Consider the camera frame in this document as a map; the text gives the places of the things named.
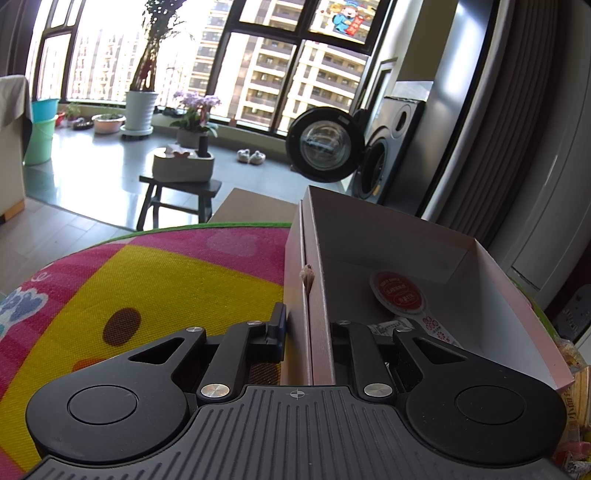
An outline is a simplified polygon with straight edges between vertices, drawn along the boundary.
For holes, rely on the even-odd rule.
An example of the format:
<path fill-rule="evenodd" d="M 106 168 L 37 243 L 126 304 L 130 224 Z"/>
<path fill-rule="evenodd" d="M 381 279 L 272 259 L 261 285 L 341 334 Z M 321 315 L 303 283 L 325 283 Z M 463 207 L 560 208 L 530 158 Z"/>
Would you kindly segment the red round label packet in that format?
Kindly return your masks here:
<path fill-rule="evenodd" d="M 426 295 L 409 278 L 392 271 L 379 271 L 370 277 L 370 289 L 378 302 L 391 312 L 394 318 L 407 318 L 415 329 L 422 329 L 433 338 L 461 347 L 454 336 L 431 313 Z"/>

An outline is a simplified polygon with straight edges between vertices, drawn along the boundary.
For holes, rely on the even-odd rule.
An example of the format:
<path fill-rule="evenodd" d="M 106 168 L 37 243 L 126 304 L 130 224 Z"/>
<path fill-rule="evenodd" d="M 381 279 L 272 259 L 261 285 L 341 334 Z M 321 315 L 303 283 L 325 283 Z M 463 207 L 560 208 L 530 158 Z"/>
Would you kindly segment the pink cardboard box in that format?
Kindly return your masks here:
<path fill-rule="evenodd" d="M 235 189 L 212 219 L 290 222 L 283 383 L 335 383 L 339 321 L 395 321 L 556 390 L 573 382 L 529 300 L 470 236 L 317 187 L 297 204 Z"/>

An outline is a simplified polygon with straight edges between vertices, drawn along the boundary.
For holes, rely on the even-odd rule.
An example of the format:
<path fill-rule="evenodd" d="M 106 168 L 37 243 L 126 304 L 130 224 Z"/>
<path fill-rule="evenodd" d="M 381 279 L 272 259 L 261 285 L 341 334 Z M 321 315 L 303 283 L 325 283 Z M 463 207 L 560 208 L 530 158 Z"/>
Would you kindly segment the yellow cheese stick packet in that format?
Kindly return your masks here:
<path fill-rule="evenodd" d="M 567 409 L 563 441 L 579 442 L 590 430 L 590 367 L 574 374 L 574 382 L 561 393 Z"/>

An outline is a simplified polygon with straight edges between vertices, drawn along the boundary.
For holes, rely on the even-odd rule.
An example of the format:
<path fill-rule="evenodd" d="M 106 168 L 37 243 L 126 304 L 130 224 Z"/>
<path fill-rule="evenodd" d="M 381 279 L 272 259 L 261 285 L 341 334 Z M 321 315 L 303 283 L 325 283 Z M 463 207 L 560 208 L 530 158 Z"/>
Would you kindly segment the colourful cartoon play mat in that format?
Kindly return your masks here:
<path fill-rule="evenodd" d="M 1 475 L 39 460 L 29 399 L 63 375 L 199 326 L 266 321 L 283 298 L 283 223 L 133 234 L 45 266 L 1 303 Z"/>

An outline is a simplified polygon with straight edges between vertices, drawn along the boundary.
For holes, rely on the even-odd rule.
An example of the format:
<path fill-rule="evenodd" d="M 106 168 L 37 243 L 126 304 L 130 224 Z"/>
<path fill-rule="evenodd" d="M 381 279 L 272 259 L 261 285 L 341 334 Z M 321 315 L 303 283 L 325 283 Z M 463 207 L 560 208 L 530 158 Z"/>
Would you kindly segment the dark wooden stool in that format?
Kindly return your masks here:
<path fill-rule="evenodd" d="M 148 212 L 152 212 L 152 226 L 159 228 L 159 211 L 168 209 L 197 217 L 207 223 L 212 216 L 212 201 L 221 190 L 222 182 L 169 182 L 140 175 L 138 181 L 146 186 L 135 229 L 143 231 Z"/>

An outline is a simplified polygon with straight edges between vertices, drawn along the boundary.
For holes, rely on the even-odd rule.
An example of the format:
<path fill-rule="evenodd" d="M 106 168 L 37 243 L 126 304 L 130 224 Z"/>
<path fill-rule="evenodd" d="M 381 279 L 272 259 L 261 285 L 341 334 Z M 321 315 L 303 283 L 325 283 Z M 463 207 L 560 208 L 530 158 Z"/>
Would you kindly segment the white slippers pair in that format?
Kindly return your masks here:
<path fill-rule="evenodd" d="M 259 150 L 252 153 L 249 149 L 241 149 L 236 152 L 236 160 L 238 160 L 239 163 L 259 166 L 266 161 L 266 155 Z"/>

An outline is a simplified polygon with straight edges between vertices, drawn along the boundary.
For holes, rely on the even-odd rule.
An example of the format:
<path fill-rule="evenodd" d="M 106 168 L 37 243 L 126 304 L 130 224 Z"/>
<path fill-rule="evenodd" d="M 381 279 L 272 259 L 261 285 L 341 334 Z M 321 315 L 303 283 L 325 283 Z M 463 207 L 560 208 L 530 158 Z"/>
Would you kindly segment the round washing machine door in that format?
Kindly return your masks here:
<path fill-rule="evenodd" d="M 290 124 L 287 158 L 305 178 L 322 183 L 345 179 L 363 161 L 366 140 L 352 115 L 333 107 L 308 109 Z"/>

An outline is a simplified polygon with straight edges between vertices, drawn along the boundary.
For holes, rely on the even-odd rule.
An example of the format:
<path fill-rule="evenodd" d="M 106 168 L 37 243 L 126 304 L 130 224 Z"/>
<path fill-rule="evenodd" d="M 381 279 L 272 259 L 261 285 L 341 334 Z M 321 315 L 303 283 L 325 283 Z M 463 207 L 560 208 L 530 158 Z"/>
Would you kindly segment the white air conditioner unit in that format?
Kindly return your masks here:
<path fill-rule="evenodd" d="M 590 4 L 561 1 L 556 67 L 529 168 L 490 252 L 541 307 L 590 241 Z"/>

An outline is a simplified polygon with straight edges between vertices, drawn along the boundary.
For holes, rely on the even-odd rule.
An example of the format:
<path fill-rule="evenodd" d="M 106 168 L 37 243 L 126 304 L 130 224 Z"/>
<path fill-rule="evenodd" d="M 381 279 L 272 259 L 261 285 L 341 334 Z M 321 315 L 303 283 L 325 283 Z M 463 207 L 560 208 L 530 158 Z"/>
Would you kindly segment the pink flowering potted plant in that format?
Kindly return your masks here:
<path fill-rule="evenodd" d="M 208 138 L 217 137 L 217 126 L 211 122 L 211 109 L 221 104 L 215 95 L 178 91 L 173 95 L 184 114 L 170 126 L 177 129 L 176 142 L 182 148 L 196 149 L 198 155 L 208 154 Z"/>

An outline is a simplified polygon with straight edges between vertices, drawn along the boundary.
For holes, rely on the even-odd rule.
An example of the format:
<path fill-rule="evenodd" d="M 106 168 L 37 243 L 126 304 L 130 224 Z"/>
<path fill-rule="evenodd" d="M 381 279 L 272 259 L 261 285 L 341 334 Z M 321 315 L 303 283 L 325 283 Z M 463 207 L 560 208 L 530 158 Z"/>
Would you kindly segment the pink shallow plant bowl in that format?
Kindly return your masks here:
<path fill-rule="evenodd" d="M 125 122 L 122 114 L 96 114 L 91 117 L 94 133 L 97 135 L 110 135 L 119 132 Z"/>

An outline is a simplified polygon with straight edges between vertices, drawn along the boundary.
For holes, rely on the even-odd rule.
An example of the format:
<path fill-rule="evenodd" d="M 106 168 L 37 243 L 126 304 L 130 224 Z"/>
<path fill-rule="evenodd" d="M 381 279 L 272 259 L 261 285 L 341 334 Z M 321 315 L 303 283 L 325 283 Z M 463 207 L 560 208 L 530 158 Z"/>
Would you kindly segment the dark grey washing machine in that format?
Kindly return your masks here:
<path fill-rule="evenodd" d="M 353 174 L 348 194 L 386 205 L 394 180 L 417 131 L 426 102 L 385 96 L 366 129 L 363 160 Z"/>

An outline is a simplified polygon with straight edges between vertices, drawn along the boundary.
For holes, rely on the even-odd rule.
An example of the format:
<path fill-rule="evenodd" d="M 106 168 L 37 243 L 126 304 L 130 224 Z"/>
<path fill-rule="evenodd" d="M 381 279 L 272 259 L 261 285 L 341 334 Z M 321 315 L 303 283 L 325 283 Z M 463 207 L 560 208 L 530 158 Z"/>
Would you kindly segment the tall plant white pot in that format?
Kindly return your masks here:
<path fill-rule="evenodd" d="M 153 132 L 152 117 L 158 97 L 155 92 L 158 53 L 161 43 L 181 23 L 178 10 L 184 3 L 184 0 L 144 3 L 142 28 L 146 44 L 126 92 L 125 121 L 120 128 L 124 140 L 145 139 Z"/>

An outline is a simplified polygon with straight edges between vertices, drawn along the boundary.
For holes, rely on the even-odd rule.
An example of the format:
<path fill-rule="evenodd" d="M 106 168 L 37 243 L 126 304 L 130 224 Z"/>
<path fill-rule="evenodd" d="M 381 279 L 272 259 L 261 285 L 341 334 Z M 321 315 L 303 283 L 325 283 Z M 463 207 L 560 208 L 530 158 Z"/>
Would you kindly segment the green plastic bucket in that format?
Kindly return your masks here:
<path fill-rule="evenodd" d="M 32 133 L 24 156 L 25 166 L 39 165 L 51 160 L 58 102 L 58 99 L 51 98 L 32 103 Z"/>

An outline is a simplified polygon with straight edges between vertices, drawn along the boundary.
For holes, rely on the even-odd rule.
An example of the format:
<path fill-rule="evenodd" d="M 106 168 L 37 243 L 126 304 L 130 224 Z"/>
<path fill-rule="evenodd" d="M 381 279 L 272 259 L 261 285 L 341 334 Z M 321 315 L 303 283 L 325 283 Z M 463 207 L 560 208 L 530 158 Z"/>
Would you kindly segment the beige cloth covered chair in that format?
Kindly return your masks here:
<path fill-rule="evenodd" d="M 29 84 L 23 75 L 1 77 L 1 223 L 25 208 L 23 161 L 32 132 Z"/>

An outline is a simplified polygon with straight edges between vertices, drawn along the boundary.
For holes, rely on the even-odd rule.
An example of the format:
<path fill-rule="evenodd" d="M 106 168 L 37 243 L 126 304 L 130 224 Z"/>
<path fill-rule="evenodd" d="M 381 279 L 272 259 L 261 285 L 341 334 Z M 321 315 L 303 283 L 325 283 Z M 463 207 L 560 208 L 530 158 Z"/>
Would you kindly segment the cartoon window sticker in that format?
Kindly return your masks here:
<path fill-rule="evenodd" d="M 362 1 L 334 1 L 327 10 L 329 29 L 335 34 L 355 38 L 363 24 L 372 23 L 376 8 Z"/>

